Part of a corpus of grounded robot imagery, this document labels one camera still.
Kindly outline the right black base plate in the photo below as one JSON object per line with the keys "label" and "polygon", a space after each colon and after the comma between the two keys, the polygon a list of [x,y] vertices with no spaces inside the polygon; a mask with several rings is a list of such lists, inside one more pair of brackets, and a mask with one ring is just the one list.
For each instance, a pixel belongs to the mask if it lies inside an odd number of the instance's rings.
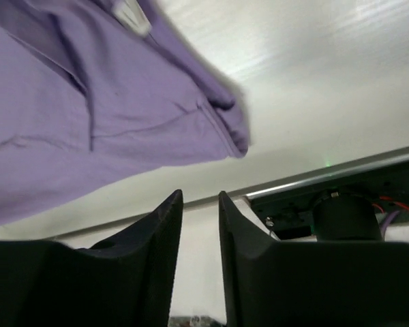
{"label": "right black base plate", "polygon": [[392,223],[409,222],[409,163],[319,178],[252,198],[250,204],[282,240],[379,240]]}

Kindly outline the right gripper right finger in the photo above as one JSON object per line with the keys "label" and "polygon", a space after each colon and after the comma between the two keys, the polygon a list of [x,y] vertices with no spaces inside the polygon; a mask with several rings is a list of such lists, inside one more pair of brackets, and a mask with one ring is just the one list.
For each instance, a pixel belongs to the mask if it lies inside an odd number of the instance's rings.
{"label": "right gripper right finger", "polygon": [[219,194],[228,326],[409,326],[409,243],[278,241]]}

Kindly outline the lavender t shirt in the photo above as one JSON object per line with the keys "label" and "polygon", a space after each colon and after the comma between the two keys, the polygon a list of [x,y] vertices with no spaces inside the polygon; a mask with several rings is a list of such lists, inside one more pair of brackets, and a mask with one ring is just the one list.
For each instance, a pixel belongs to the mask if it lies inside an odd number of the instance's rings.
{"label": "lavender t shirt", "polygon": [[154,1],[0,1],[0,225],[248,146],[236,97]]}

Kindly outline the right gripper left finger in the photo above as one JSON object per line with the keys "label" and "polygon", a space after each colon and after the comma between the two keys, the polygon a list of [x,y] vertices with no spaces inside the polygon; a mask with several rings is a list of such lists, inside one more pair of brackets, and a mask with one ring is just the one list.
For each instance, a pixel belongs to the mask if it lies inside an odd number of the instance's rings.
{"label": "right gripper left finger", "polygon": [[88,249],[0,241],[0,326],[166,326],[183,194]]}

